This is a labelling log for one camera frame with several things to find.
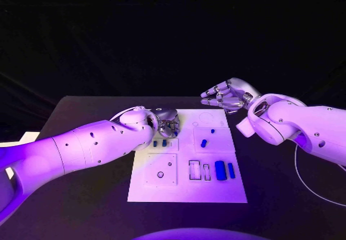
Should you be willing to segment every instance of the dark table surface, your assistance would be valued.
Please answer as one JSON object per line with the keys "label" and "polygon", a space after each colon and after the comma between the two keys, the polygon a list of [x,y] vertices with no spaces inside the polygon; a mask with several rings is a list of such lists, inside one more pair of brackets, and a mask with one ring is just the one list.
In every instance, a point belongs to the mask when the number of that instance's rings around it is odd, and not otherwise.
{"label": "dark table surface", "polygon": [[[199,97],[67,96],[39,139],[110,119],[133,106],[205,109]],[[175,228],[218,228],[269,239],[346,239],[346,207],[313,195],[295,167],[296,144],[246,138],[235,125],[247,111],[227,117],[248,203],[127,202],[134,152],[106,165],[70,173],[45,184],[0,227],[6,240],[127,240]],[[346,204],[346,172],[297,151],[309,187]]]}

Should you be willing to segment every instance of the circular hole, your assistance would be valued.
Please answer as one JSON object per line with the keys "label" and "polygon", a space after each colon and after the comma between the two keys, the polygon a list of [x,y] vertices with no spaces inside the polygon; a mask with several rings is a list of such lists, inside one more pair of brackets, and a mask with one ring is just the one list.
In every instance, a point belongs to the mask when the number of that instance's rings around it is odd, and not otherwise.
{"label": "circular hole", "polygon": [[322,148],[325,145],[326,145],[326,142],[325,142],[325,141],[320,141],[320,142],[319,142],[319,147]]}
{"label": "circular hole", "polygon": [[158,177],[162,178],[163,176],[165,176],[165,173],[160,171],[160,172],[158,173]]}

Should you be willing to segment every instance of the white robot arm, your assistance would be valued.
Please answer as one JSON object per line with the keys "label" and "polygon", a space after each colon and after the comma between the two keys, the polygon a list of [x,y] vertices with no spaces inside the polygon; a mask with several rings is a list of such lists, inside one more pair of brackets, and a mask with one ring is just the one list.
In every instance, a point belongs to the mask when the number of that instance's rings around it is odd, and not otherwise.
{"label": "white robot arm", "polygon": [[[179,124],[178,110],[158,108],[149,111],[137,106],[120,112],[110,121],[90,123],[32,143],[2,147],[0,225],[44,184],[146,148],[156,131],[163,137],[175,138]],[[3,177],[6,168],[15,172],[16,187]]]}
{"label": "white robot arm", "polygon": [[237,125],[246,137],[254,133],[273,145],[293,140],[312,155],[346,165],[346,110],[307,106],[296,98],[266,94],[241,79],[231,78],[201,94],[202,104],[220,106],[227,114],[248,110]]}

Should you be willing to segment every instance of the robotic hand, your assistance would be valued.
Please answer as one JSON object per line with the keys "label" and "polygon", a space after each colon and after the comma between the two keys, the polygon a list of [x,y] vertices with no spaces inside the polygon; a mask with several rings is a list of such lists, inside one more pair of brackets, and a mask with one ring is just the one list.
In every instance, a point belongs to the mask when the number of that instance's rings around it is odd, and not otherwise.
{"label": "robotic hand", "polygon": [[[179,134],[175,109],[149,111],[143,106],[120,112],[111,120],[90,123],[32,143],[0,148],[0,225],[35,190],[62,175],[111,162],[145,149],[159,131]],[[12,180],[6,175],[12,168]]]}
{"label": "robotic hand", "polygon": [[227,114],[248,110],[237,125],[248,138],[254,133],[279,145],[293,140],[312,155],[346,166],[346,110],[328,106],[307,106],[296,98],[266,94],[241,79],[233,77],[201,94],[202,104],[220,106]]}

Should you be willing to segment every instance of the small blue object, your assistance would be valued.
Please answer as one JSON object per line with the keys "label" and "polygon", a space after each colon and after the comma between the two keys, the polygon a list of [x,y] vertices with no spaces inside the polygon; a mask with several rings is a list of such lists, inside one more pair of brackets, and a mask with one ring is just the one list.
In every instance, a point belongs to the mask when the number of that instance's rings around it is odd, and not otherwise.
{"label": "small blue object", "polygon": [[215,162],[215,170],[217,170],[217,179],[220,181],[225,181],[228,179],[228,176],[227,176],[227,168],[225,168],[224,161]]}
{"label": "small blue object", "polygon": [[207,144],[208,144],[208,141],[204,139],[202,144],[201,144],[201,147],[205,148],[205,147],[207,147]]}
{"label": "small blue object", "polygon": [[235,170],[234,170],[234,164],[233,163],[228,164],[228,171],[230,171],[230,177],[233,179],[235,179],[237,176],[235,176]]}

